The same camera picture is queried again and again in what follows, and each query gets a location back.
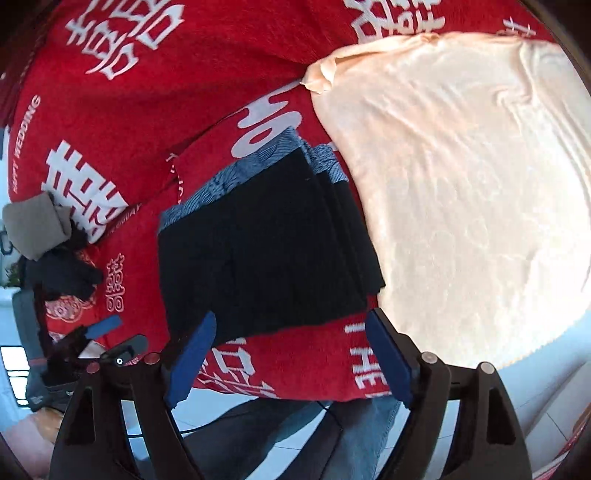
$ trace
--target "tiled floor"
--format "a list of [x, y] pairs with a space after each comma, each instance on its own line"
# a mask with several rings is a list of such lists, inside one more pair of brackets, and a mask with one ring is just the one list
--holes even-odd
[[[524, 432], [529, 431], [532, 422], [555, 390], [588, 360], [591, 360], [591, 313], [588, 313], [555, 342], [501, 370], [501, 377], [516, 407], [517, 416]], [[189, 398], [173, 411], [173, 415], [181, 430], [199, 427], [247, 400], [249, 397], [243, 395], [223, 395], [212, 391], [193, 390]], [[443, 470], [452, 441], [458, 406], [458, 402], [450, 402], [448, 405], [440, 431], [440, 440], [427, 471], [426, 480], [439, 478]], [[382, 454], [382, 464], [396, 444], [407, 416], [408, 411], [401, 408], [388, 438], [387, 448]], [[320, 418], [321, 416], [305, 429], [275, 445], [266, 461], [248, 480], [276, 478], [295, 458], [299, 449], [320, 422]], [[137, 433], [138, 430], [137, 426], [131, 429], [133, 433]], [[136, 455], [141, 458], [146, 457], [147, 452], [142, 440], [135, 439], [132, 442]]]

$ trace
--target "blue jeans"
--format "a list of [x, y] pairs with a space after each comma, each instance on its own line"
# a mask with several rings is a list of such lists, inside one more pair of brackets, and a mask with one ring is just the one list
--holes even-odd
[[[333, 403], [277, 480], [373, 480], [399, 407], [391, 396]], [[318, 402], [258, 398], [187, 436], [185, 446], [206, 480], [245, 480], [277, 442], [323, 408]], [[155, 480], [149, 459], [138, 466], [145, 480]]]

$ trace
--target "gray folded cloth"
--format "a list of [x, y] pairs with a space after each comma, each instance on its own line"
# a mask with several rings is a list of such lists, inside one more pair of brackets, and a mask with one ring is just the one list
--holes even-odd
[[53, 205], [47, 192], [9, 203], [2, 209], [2, 220], [14, 248], [29, 260], [39, 260], [72, 236], [70, 209]]

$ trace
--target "cream cloth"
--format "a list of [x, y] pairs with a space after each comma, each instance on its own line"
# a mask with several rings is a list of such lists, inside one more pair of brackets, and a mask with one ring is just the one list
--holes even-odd
[[559, 46], [484, 34], [341, 48], [302, 82], [350, 168], [392, 324], [508, 365], [591, 300], [591, 98]]

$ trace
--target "bolt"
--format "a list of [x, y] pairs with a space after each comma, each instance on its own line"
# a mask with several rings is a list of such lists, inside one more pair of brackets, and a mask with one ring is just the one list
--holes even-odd
[[88, 367], [86, 367], [86, 371], [88, 373], [95, 374], [100, 370], [100, 365], [96, 362], [92, 362]]
[[495, 367], [493, 367], [493, 365], [489, 362], [482, 362], [480, 368], [482, 368], [482, 371], [486, 374], [491, 375], [495, 373]]
[[436, 364], [437, 360], [439, 360], [437, 358], [437, 355], [435, 355], [434, 353], [431, 352], [423, 352], [423, 354], [421, 355], [421, 358], [423, 359], [423, 361], [427, 364]]
[[157, 364], [158, 362], [160, 362], [160, 355], [155, 352], [149, 353], [144, 357], [144, 362], [147, 365]]

